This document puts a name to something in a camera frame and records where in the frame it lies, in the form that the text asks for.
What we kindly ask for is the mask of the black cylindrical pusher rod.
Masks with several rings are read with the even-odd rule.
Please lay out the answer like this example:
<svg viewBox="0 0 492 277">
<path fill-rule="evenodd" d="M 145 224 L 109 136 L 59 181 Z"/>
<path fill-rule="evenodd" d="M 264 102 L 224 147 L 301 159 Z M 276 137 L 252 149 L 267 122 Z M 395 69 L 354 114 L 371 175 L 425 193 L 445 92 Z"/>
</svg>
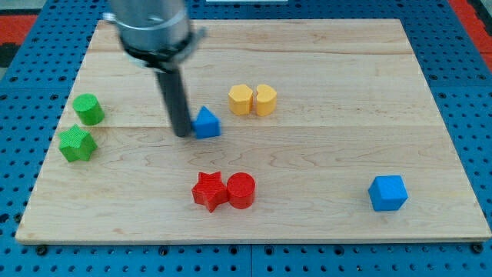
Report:
<svg viewBox="0 0 492 277">
<path fill-rule="evenodd" d="M 174 134 L 177 137 L 189 136 L 191 134 L 191 116 L 180 71 L 175 69 L 156 72 L 155 75 Z"/>
</svg>

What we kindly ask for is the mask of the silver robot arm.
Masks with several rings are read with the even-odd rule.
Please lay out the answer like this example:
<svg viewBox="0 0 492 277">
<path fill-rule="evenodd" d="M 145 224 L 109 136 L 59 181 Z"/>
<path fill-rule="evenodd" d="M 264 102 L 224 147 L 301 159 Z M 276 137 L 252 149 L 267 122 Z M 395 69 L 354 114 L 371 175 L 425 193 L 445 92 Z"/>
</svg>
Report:
<svg viewBox="0 0 492 277">
<path fill-rule="evenodd" d="M 194 29 L 183 0 L 110 0 L 104 20 L 118 30 L 126 53 L 155 72 L 172 130 L 191 133 L 191 116 L 180 64 L 198 48 L 206 29 Z"/>
</svg>

